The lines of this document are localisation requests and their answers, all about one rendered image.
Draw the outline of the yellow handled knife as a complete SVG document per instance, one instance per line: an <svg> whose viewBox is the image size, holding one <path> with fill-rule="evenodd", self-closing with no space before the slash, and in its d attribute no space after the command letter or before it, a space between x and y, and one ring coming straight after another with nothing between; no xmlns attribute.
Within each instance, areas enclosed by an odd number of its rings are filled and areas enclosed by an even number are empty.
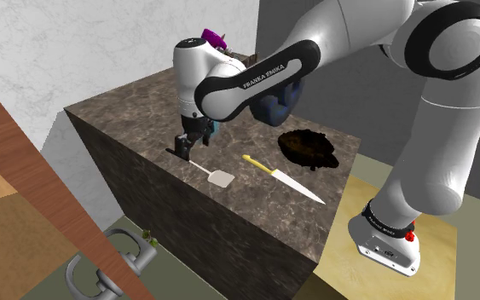
<svg viewBox="0 0 480 300"><path fill-rule="evenodd" d="M258 167L258 169L263 170L264 172L270 174L275 179L277 179L280 182L286 184L288 187L294 189L295 191L301 193L302 195L308 197L309 199L312 199L315 202L323 204L323 205L325 204L325 202L321 198L319 198L316 194L311 192L307 187L305 187L301 183L295 181L293 178L291 178L287 174L283 173L282 171L280 171L278 169L271 170L270 168L266 167L265 165L261 164L260 162L256 161L255 159L253 159L250 155L242 154L241 157L245 161L253 164L256 167Z"/></svg>

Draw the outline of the dark brown bowl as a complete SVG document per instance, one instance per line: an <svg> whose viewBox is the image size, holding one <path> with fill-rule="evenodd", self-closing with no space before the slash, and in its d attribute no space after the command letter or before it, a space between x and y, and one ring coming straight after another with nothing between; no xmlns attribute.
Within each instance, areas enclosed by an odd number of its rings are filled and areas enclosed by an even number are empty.
<svg viewBox="0 0 480 300"><path fill-rule="evenodd" d="M335 148L324 133L292 130L280 135L277 143L287 160L311 171L339 166L338 159L333 155Z"/></svg>

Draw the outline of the tan robot stand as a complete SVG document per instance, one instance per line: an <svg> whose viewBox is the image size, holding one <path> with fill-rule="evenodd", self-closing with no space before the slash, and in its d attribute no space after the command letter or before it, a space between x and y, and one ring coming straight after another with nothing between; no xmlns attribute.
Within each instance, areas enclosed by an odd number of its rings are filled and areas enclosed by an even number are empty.
<svg viewBox="0 0 480 300"><path fill-rule="evenodd" d="M314 273L349 300L454 300L457 228L435 216L416 222L421 262L406 277L361 255L348 221L378 189L350 176Z"/></svg>

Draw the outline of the purple bowl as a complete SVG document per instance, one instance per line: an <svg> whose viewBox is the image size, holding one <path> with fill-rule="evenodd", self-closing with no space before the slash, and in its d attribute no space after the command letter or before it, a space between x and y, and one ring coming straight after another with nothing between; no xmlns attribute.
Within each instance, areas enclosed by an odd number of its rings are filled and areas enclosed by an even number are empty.
<svg viewBox="0 0 480 300"><path fill-rule="evenodd" d="M214 31L211 31L207 28L205 28L201 33L201 38L206 40L211 45L211 47L215 49L226 50L228 48L228 45L224 41L224 36L219 36Z"/></svg>

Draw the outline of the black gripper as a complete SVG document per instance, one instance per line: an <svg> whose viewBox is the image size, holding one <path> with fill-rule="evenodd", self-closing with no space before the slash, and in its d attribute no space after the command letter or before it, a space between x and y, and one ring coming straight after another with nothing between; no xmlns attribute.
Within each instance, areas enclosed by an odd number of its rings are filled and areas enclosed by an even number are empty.
<svg viewBox="0 0 480 300"><path fill-rule="evenodd" d="M211 135L214 133L214 122L207 117L189 118L181 116L183 135L175 137L174 154L180 159L190 160L189 154L193 143L189 139L202 137L202 144L209 146Z"/></svg>

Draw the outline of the brown box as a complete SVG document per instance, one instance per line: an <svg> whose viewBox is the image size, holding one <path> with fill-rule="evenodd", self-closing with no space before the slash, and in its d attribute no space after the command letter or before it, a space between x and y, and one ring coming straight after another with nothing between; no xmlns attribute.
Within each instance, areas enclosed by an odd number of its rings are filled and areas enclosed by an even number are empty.
<svg viewBox="0 0 480 300"><path fill-rule="evenodd" d="M242 55L239 53L235 53L231 49L226 49L223 52L225 55L228 55L232 58L235 58L236 60L242 62L246 68L249 68L251 66L254 66L258 63L258 54L252 54L252 55Z"/></svg>

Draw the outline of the blue mug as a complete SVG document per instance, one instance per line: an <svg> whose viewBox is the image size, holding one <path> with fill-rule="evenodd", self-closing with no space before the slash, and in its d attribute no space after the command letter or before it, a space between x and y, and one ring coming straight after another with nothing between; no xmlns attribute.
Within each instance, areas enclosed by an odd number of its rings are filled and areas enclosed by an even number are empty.
<svg viewBox="0 0 480 300"><path fill-rule="evenodd" d="M272 127L280 126L286 121L302 94L304 80L288 84L260 100L254 101L250 106L252 116Z"/></svg>

